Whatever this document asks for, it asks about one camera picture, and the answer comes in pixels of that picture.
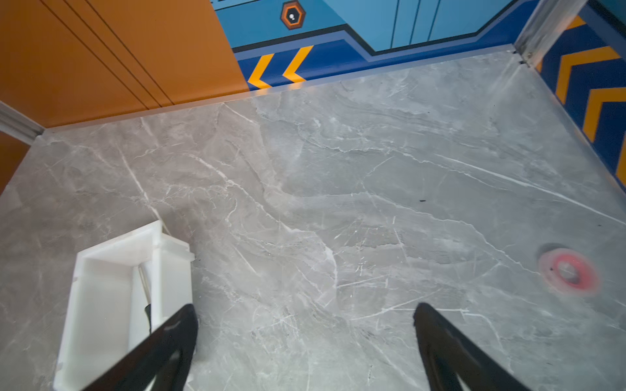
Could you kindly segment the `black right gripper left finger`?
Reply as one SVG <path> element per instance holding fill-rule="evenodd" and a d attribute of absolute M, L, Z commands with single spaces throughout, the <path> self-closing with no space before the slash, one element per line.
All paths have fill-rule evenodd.
<path fill-rule="evenodd" d="M 197 344 L 198 319 L 187 304 L 87 390 L 182 390 Z"/>

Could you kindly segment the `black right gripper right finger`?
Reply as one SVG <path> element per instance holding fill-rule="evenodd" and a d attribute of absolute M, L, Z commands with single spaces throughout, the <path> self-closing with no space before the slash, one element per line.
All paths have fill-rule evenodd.
<path fill-rule="evenodd" d="M 433 306 L 413 315 L 422 363 L 432 390 L 526 390 Z"/>

